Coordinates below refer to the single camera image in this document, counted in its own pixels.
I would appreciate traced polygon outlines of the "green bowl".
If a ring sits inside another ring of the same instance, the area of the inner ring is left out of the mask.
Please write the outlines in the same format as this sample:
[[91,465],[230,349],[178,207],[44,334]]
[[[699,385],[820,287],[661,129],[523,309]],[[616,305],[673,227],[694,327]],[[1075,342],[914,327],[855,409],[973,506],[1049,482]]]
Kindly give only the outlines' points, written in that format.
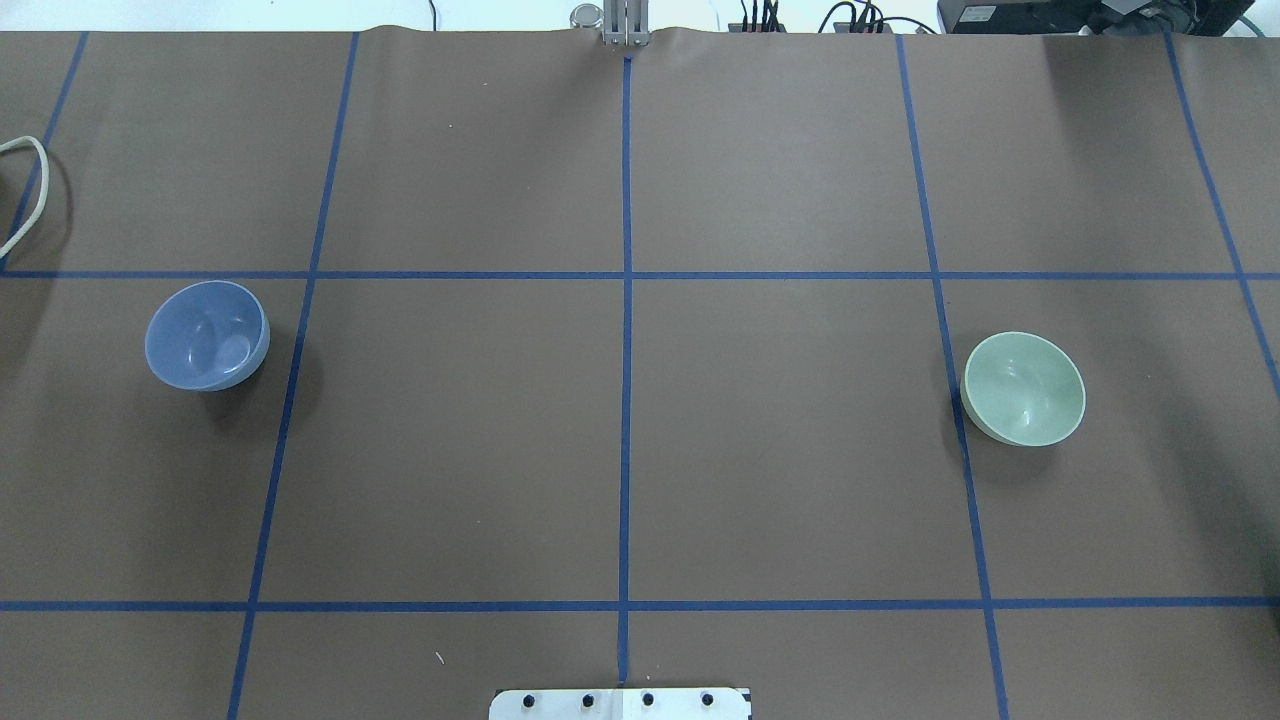
[[1073,359],[1038,334],[1006,331],[982,340],[960,377],[968,418],[989,438],[1048,447],[1083,423],[1087,389]]

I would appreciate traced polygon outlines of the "blue bowl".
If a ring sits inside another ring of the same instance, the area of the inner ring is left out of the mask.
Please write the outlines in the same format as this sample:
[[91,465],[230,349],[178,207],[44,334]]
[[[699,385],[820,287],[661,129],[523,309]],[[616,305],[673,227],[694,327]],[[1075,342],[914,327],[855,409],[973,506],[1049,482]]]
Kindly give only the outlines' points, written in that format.
[[265,306],[233,281],[202,281],[166,299],[150,319],[143,355],[174,389],[211,393],[246,382],[271,343]]

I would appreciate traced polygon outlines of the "small metal cylinder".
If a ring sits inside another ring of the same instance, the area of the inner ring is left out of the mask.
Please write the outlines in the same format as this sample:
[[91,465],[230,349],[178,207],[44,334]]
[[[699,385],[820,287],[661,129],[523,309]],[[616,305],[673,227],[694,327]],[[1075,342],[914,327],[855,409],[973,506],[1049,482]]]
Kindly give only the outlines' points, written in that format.
[[604,12],[591,3],[582,3],[570,12],[570,27],[573,29],[600,29],[604,22]]

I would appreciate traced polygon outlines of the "black device at table corner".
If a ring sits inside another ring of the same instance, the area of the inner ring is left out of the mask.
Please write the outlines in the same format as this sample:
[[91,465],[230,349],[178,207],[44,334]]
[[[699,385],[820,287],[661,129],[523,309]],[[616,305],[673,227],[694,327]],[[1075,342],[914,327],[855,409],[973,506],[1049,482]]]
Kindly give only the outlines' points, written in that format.
[[1253,1],[937,1],[947,35],[1221,37]]

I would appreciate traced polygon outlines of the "aluminium frame post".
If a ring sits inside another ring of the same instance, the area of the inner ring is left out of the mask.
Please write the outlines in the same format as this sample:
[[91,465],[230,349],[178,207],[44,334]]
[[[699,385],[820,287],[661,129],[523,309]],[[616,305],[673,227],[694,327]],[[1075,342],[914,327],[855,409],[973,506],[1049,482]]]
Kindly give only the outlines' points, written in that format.
[[648,0],[602,1],[602,41],[605,46],[646,46],[652,41]]

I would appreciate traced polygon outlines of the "metal base plate with bolts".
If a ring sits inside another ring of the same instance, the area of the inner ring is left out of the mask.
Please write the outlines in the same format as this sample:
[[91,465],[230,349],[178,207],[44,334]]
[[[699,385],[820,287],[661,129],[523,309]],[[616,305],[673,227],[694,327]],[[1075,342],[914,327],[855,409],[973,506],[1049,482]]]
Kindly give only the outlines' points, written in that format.
[[731,687],[511,689],[489,719],[751,719],[748,689]]

